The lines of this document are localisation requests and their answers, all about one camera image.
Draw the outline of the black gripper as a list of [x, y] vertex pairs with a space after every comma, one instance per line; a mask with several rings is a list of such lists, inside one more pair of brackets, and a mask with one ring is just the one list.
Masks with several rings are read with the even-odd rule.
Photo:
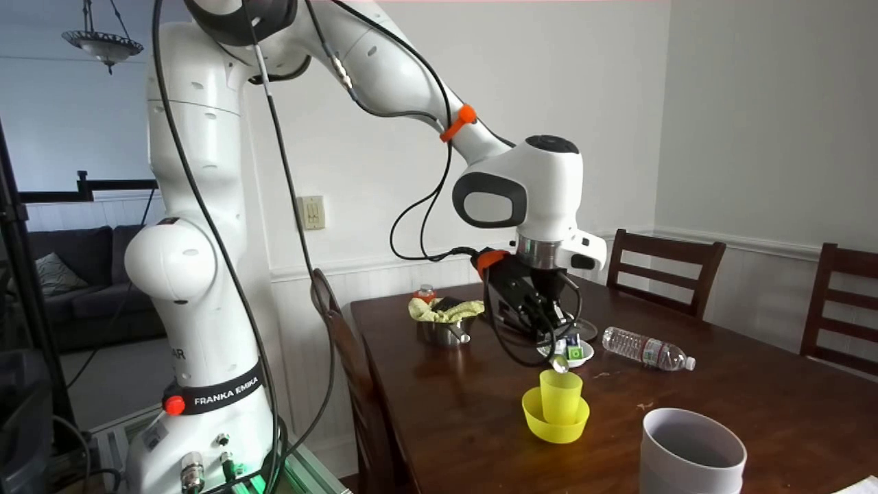
[[564, 268], [533, 268], [521, 257], [503, 257], [484, 282], [491, 326], [510, 328], [521, 339], [549, 339], [551, 369], [569, 372], [566, 332], [575, 326], [575, 313], [564, 308], [564, 293], [579, 284]]

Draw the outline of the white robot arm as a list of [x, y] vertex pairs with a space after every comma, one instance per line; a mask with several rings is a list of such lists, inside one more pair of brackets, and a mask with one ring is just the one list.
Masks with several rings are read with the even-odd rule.
[[335, 74], [376, 118], [414, 118], [466, 173], [454, 209], [472, 228], [510, 228], [509, 250], [472, 265], [520, 323], [557, 339], [575, 323], [555, 284], [601, 265], [608, 240], [581, 230], [581, 153], [555, 135], [510, 142], [490, 128], [409, 43], [376, 0], [185, 0], [189, 15], [152, 22], [149, 160], [166, 219], [136, 235], [126, 273], [155, 302], [174, 350], [160, 419], [129, 456], [136, 494], [276, 485], [284, 423], [263, 335], [239, 278], [247, 256], [244, 109], [310, 65]]

